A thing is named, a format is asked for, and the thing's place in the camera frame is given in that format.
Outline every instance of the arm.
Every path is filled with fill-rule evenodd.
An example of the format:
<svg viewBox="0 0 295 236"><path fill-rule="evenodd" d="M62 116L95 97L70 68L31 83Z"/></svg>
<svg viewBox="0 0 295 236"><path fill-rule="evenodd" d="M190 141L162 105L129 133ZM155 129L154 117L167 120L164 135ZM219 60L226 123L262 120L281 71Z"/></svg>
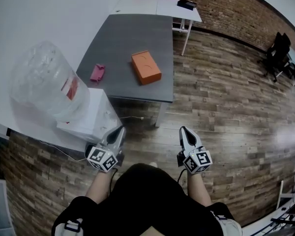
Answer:
<svg viewBox="0 0 295 236"><path fill-rule="evenodd" d="M108 198L109 185L112 178L113 171L107 173L98 171L93 183L89 187L86 196L99 204Z"/></svg>
<svg viewBox="0 0 295 236"><path fill-rule="evenodd" d="M193 200L204 206L210 206L212 204L210 195L203 183L201 174L188 173L188 195Z"/></svg>

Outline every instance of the wooden floor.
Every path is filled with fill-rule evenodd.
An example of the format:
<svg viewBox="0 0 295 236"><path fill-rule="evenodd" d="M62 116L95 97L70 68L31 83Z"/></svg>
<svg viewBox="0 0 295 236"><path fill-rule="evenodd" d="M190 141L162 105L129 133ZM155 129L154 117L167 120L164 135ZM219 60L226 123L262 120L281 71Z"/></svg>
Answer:
<svg viewBox="0 0 295 236"><path fill-rule="evenodd" d="M257 64L263 54L230 40L193 31L185 55L184 35L174 33L174 102L160 128L158 104L112 100L127 127L125 161L115 180L132 164L155 161L173 178L180 151L178 130L195 130L210 150L213 165L203 173L213 201L228 205L241 225L274 210L279 183L293 185L295 87L284 75L273 83ZM73 157L82 158L79 153ZM13 133L0 147L8 199L18 235L49 235L70 201L84 195L95 170L55 148ZM182 177L186 189L186 175Z"/></svg>

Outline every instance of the black office chair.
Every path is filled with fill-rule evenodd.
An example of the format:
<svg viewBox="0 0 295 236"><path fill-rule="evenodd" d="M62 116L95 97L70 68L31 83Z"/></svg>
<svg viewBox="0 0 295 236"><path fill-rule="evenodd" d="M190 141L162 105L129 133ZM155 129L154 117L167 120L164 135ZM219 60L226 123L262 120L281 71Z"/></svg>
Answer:
<svg viewBox="0 0 295 236"><path fill-rule="evenodd" d="M290 39L286 34L283 34L283 36L279 32L276 34L274 44L266 52L266 59L258 61L258 63L262 62L266 66L264 77L270 73L274 76L273 81L277 82L276 74L285 69L283 59L290 51L290 45Z"/></svg>

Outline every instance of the person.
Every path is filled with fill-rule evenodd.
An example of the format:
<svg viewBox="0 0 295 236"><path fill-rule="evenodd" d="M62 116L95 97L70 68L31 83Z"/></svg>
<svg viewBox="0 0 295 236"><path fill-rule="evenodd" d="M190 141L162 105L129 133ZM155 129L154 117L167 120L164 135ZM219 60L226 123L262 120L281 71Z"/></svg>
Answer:
<svg viewBox="0 0 295 236"><path fill-rule="evenodd" d="M99 171L86 196L56 219L52 235L242 235L227 206L212 204L201 174L188 173L188 195L155 163L131 166L109 195L111 178L112 171Z"/></svg>

